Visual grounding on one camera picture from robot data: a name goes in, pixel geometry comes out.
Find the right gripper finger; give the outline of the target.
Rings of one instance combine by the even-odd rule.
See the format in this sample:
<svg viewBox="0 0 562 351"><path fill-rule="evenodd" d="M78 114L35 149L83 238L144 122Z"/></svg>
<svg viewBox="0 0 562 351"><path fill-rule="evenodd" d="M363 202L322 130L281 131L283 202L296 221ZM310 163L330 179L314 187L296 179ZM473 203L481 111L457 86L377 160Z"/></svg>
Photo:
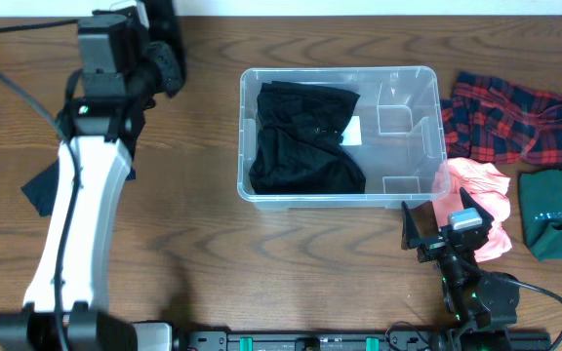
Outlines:
<svg viewBox="0 0 562 351"><path fill-rule="evenodd" d="M494 217L477 203L463 187L460 188L460 196L465 209L474 209L477 211L484 224L493 223Z"/></svg>
<svg viewBox="0 0 562 351"><path fill-rule="evenodd" d="M422 238L406 202L401 203L401 209L403 218L401 248L407 251L417 248L422 243Z"/></svg>

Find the black jeans with zipper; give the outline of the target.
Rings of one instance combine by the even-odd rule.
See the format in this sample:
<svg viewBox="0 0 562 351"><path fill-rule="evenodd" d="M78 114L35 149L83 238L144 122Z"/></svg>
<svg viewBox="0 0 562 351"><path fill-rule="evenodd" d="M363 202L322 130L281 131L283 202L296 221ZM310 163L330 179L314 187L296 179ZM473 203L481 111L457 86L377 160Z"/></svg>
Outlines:
<svg viewBox="0 0 562 351"><path fill-rule="evenodd" d="M257 96L258 151L249 179L258 195L362 194L366 178L344 151L359 95L272 81Z"/></svg>

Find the dark garment with tape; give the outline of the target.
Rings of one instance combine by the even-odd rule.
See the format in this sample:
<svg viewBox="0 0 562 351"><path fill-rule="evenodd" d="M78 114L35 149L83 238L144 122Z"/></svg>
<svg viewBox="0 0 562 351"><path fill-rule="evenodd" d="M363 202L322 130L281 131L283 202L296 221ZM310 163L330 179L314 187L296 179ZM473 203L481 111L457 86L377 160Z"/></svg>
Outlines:
<svg viewBox="0 0 562 351"><path fill-rule="evenodd" d="M106 163L91 162L70 167L57 160L21 190L42 216L53 225L70 223L73 231L107 230L114 221L122 188L129 179L131 161L120 156Z"/></svg>

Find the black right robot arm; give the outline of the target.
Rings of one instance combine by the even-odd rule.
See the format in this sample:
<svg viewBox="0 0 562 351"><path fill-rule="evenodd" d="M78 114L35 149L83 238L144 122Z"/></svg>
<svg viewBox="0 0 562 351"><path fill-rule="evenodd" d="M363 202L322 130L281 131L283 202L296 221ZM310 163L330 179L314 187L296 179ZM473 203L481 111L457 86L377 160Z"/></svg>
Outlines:
<svg viewBox="0 0 562 351"><path fill-rule="evenodd" d="M460 322L426 345L430 350L512 350L508 327L517 322L519 289L507 274L481 271L475 252L488 243L494 217L465 189L460 196L463 209L427 237L420 234L408 205L402 205L402 248L415 249L420 263L437 263L444 303Z"/></svg>

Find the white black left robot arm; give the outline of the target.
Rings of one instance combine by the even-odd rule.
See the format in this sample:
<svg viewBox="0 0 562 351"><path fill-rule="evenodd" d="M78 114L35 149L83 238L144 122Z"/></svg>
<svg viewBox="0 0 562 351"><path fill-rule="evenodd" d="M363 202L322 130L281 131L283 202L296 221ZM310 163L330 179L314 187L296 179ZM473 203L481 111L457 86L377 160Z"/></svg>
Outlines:
<svg viewBox="0 0 562 351"><path fill-rule="evenodd" d="M55 203L45 249L19 312L0 313L4 350L177 350L168 322L126 322L109 312L114 221L132 171L145 110L184 83L182 50L159 39L119 68L114 49L80 49L57 119Z"/></svg>

